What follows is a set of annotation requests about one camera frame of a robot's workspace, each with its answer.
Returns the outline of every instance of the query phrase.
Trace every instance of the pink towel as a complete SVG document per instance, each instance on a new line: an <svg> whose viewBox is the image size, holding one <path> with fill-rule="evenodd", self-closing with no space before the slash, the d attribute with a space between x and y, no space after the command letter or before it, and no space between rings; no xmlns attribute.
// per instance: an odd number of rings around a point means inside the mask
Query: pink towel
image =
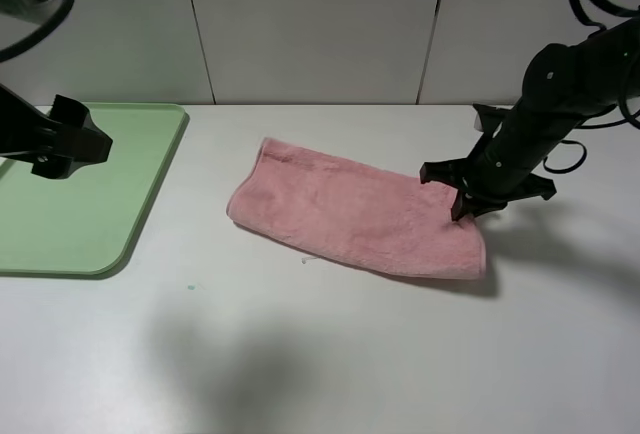
<svg viewBox="0 0 640 434"><path fill-rule="evenodd" d="M289 246L391 275L478 279L484 242L475 222L453 223L455 190L265 139L231 197L237 224Z"/></svg>

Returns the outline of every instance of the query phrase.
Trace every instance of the black clamp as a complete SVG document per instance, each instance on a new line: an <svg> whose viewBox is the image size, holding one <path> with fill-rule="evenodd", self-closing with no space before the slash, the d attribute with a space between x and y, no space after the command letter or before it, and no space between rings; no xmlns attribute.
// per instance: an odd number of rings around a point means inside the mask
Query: black clamp
<svg viewBox="0 0 640 434"><path fill-rule="evenodd" d="M0 156L33 164L32 174L66 179L105 162L113 141L81 102L56 96L48 116L0 84Z"/></svg>

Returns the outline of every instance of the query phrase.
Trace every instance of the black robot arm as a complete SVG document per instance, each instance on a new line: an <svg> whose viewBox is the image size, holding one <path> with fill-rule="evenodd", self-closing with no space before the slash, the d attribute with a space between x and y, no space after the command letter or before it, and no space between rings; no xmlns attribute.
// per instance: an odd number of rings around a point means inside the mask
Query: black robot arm
<svg viewBox="0 0 640 434"><path fill-rule="evenodd" d="M519 199L551 198L556 193L553 181L531 171L560 142L570 142L563 140L573 129L627 122L640 128L640 111L631 114L627 106L627 99L640 96L640 10L591 1L609 14L630 19L607 30L589 19L579 0L570 0L578 20L598 31L576 46L550 44L540 51L527 68L522 96L512 109L474 105L483 135L469 156L423 164L423 184L439 181L458 190L451 208L454 221L504 209ZM622 121L583 125L616 105Z"/></svg>

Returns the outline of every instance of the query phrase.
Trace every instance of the folded towel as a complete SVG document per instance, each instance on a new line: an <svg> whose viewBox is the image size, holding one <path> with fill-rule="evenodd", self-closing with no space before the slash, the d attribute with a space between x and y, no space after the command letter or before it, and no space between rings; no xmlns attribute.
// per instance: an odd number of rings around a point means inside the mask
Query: folded towel
<svg viewBox="0 0 640 434"><path fill-rule="evenodd" d="M391 275L478 279L484 242L451 222L454 189L265 139L231 197L237 224L308 253Z"/></svg>

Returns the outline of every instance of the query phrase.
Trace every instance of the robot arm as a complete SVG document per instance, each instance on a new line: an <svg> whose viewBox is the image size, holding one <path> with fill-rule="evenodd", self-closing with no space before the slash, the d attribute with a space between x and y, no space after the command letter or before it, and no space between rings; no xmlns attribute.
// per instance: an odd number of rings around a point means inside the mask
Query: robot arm
<svg viewBox="0 0 640 434"><path fill-rule="evenodd" d="M630 19L607 30L588 18L579 0L570 0L578 20L598 31L576 46L550 44L540 51L527 68L522 97L512 109L474 106L483 135L467 158L423 164L423 184L439 181L458 190L452 220L501 210L519 199L551 198L556 193L553 181L531 171L559 143L572 142L564 138L573 129L627 122L640 128L640 111L632 115L627 106L627 99L640 96L640 10L591 1L609 14ZM583 126L616 104L622 121Z"/></svg>
<svg viewBox="0 0 640 434"><path fill-rule="evenodd" d="M0 0L0 13L39 26L24 39L0 49L0 62L28 51L66 19L74 0ZM89 109L56 96L45 116L0 84L0 156L32 163L32 173L65 179L87 164L105 162L112 140L98 129Z"/></svg>

